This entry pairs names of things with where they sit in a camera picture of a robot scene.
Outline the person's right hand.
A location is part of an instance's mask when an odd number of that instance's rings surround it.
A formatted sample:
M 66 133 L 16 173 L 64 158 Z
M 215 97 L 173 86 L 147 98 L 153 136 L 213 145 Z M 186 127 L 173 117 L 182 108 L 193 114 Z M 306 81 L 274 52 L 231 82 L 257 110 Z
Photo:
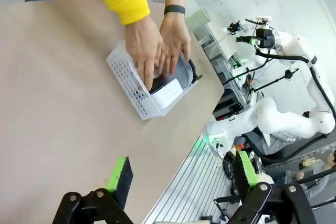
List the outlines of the person's right hand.
M 138 75 L 145 87 L 151 90 L 154 73 L 161 73 L 166 52 L 158 27 L 149 15 L 125 26 L 125 45 Z

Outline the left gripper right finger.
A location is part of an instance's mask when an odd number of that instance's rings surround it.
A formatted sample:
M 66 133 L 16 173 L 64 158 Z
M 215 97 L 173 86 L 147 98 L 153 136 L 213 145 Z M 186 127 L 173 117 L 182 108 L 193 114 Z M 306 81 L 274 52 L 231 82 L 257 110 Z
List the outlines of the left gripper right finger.
M 236 154 L 233 174 L 242 204 L 229 223 L 259 223 L 262 216 L 274 217 L 276 223 L 316 223 L 302 187 L 297 183 L 278 187 L 261 180 L 246 152 Z

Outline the person's left hand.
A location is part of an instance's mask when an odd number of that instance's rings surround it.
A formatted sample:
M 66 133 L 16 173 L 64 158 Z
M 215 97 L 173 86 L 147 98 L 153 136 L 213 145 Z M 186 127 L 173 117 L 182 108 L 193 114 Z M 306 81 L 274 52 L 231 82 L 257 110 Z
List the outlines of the person's left hand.
M 181 53 L 186 62 L 190 60 L 191 37 L 185 23 L 184 14 L 177 12 L 165 14 L 161 23 L 160 34 L 164 44 L 156 73 L 168 76 L 175 72 Z

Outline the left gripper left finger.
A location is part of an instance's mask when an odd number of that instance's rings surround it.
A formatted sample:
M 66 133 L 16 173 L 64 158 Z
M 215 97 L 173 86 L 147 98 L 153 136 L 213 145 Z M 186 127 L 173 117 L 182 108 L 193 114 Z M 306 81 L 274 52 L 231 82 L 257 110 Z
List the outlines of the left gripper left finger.
M 53 223 L 132 223 L 124 212 L 133 180 L 129 158 L 118 157 L 109 181 L 82 196 L 78 192 L 64 194 L 56 211 Z

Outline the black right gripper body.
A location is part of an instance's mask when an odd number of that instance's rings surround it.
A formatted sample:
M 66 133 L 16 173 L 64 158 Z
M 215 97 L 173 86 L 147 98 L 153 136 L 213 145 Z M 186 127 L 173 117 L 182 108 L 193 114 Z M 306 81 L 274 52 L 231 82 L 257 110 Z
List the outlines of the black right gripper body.
M 259 48 L 273 49 L 275 47 L 276 39 L 273 35 L 273 30 L 257 28 L 256 37 Z

